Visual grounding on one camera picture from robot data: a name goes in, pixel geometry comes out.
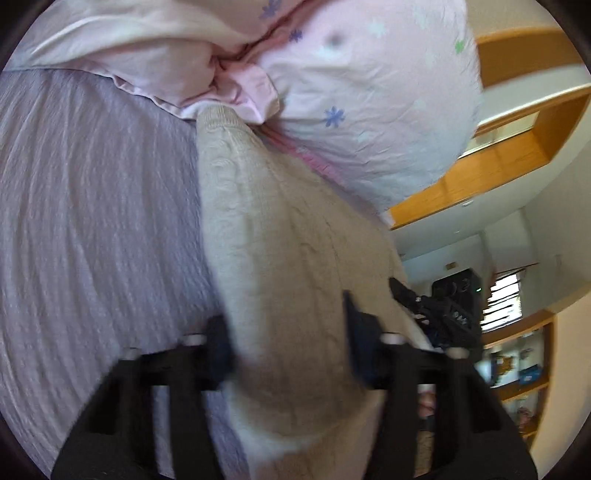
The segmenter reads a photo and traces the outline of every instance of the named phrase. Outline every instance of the black mount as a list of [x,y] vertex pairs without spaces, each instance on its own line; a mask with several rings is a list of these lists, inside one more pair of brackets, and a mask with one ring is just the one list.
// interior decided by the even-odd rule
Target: black mount
[[[434,384],[437,396],[433,468],[421,479],[537,479],[517,427],[471,360],[451,359],[408,344],[388,345],[382,341],[384,332],[378,319],[360,312],[347,292],[343,308],[355,375],[368,388],[387,391],[364,480],[413,478],[420,384]],[[452,339],[468,342],[470,338],[460,335],[461,329],[451,327],[449,331]],[[202,392],[217,389],[233,370],[223,317],[208,322],[202,340],[206,341],[197,346],[179,345],[119,361],[72,428],[52,480],[165,480],[155,460],[153,385],[170,389],[170,441],[176,478],[222,480]]]

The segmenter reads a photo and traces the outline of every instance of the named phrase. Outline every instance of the bed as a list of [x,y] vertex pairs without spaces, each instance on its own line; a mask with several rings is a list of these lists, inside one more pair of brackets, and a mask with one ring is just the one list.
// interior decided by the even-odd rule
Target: bed
[[[0,76],[0,131],[0,452],[26,464],[21,445],[49,475],[125,348],[170,348],[220,307],[201,248],[193,124],[109,79],[36,71]],[[244,478],[221,394],[208,408],[226,476]]]

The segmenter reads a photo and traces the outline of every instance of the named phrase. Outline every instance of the white star print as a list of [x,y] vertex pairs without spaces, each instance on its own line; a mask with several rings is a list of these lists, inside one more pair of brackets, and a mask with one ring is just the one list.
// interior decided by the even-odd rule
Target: white star print
[[426,110],[427,104],[425,103],[425,100],[423,100],[422,98],[419,98],[414,101],[413,107],[415,107],[417,110]]
[[368,30],[369,33],[374,35],[376,38],[382,38],[388,34],[388,29],[386,28],[386,25],[384,25],[382,22],[378,22],[377,20],[372,21],[368,25]]
[[376,132],[362,132],[357,136],[357,143],[371,142],[378,136]]
[[415,5],[413,8],[413,17],[414,21],[421,28],[421,30],[425,30],[427,28],[427,16],[425,15],[423,9],[418,5]]
[[430,49],[425,53],[425,64],[429,70],[431,70],[433,65],[435,65],[435,54]]
[[336,60],[341,53],[333,48],[322,45],[314,54],[324,60]]

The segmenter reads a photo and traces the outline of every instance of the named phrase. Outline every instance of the window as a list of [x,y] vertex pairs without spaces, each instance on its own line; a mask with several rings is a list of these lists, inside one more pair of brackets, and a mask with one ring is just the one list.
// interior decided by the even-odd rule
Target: window
[[520,287],[519,273],[497,279],[480,323],[483,332],[504,327],[521,318]]

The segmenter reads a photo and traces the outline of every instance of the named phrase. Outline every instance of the blue flower print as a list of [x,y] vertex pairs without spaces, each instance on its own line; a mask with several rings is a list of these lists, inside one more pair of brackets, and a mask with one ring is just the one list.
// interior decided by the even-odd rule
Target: blue flower print
[[325,110],[324,112],[326,114],[326,118],[324,120],[326,121],[327,127],[332,125],[336,128],[341,122],[345,121],[345,112],[343,110],[337,110],[335,106],[330,110]]
[[264,20],[277,15],[277,12],[281,8],[281,1],[282,0],[269,0],[269,4],[262,8],[262,14],[259,18]]
[[293,30],[290,33],[290,41],[294,41],[295,43],[298,43],[302,38],[304,38],[304,34],[302,33],[302,30]]

